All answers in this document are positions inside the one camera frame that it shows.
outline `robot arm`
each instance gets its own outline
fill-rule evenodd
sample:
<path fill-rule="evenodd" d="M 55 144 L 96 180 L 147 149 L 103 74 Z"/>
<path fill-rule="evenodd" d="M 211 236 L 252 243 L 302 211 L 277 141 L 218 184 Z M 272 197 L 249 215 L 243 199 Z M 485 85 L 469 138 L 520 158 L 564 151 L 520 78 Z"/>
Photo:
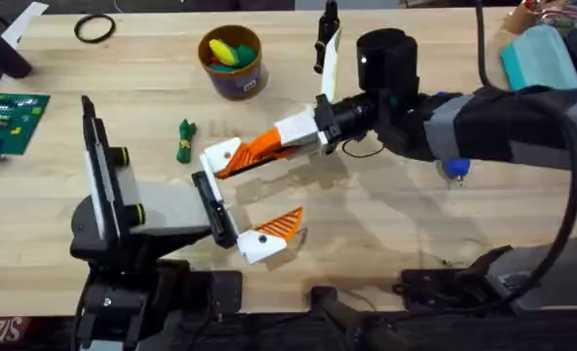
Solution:
<path fill-rule="evenodd" d="M 577 126 L 577 90 L 516 94 L 480 89 L 469 96 L 425 97 L 410 112 L 373 129 L 392 152 L 419 160 L 456 158 L 569 169 L 557 121 L 526 102 L 563 111 Z"/>

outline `wooden table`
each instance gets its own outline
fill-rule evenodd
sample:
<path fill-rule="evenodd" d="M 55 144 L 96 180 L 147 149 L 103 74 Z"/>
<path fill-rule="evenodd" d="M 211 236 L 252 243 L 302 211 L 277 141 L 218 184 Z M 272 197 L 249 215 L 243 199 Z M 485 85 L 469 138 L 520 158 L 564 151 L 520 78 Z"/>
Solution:
<path fill-rule="evenodd" d="M 501 35 L 507 12 L 486 10 L 488 42 Z M 0 315 L 71 315 L 78 300 L 88 269 L 68 250 L 71 214 L 88 194 L 80 95 L 96 103 L 112 144 L 129 147 L 138 178 L 191 184 L 190 174 L 201 169 L 197 157 L 187 166 L 175 160 L 183 118 L 200 127 L 198 153 L 228 137 L 251 139 L 313 102 L 320 15 L 117 15 L 115 36 L 99 45 L 74 38 L 78 16 L 34 19 L 20 49 L 35 72 L 3 79 L 0 92 L 52 99 L 26 153 L 0 164 Z M 385 26 L 418 41 L 423 92 L 469 93 L 479 85 L 472 9 L 343 11 L 340 17 L 341 97 L 359 91 L 356 40 Z M 263 43 L 269 80 L 247 101 L 218 96 L 195 54 L 200 38 L 225 23 L 252 28 Z M 490 71 L 498 72 L 490 50 Z M 378 146 L 369 136 L 350 149 Z M 302 310 L 311 286 L 330 284 L 357 308 L 399 310 L 390 286 L 403 269 L 441 267 L 444 260 L 465 265 L 494 246 L 552 241 L 567 182 L 564 172 L 476 162 L 465 186 L 449 189 L 433 164 L 386 152 L 362 160 L 338 152 L 312 165 L 307 158 L 281 161 L 221 187 L 252 223 L 304 206 L 308 230 L 300 248 L 249 266 L 236 248 L 226 251 L 208 239 L 172 257 L 198 270 L 243 271 L 248 312 Z"/>

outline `brown cup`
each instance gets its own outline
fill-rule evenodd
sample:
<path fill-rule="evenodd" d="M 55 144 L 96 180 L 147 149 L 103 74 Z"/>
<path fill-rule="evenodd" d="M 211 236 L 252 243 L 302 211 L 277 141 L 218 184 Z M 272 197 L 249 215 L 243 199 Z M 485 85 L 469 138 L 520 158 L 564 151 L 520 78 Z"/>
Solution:
<path fill-rule="evenodd" d="M 247 66 L 233 72 L 220 72 L 209 68 L 212 51 L 209 47 L 211 39 L 218 39 L 233 48 L 247 45 L 256 51 L 256 58 Z M 242 25 L 222 25 L 207 33 L 198 45 L 198 59 L 211 77 L 212 84 L 217 91 L 226 98 L 241 99 L 254 95 L 259 89 L 260 62 L 262 47 L 258 36 Z"/>

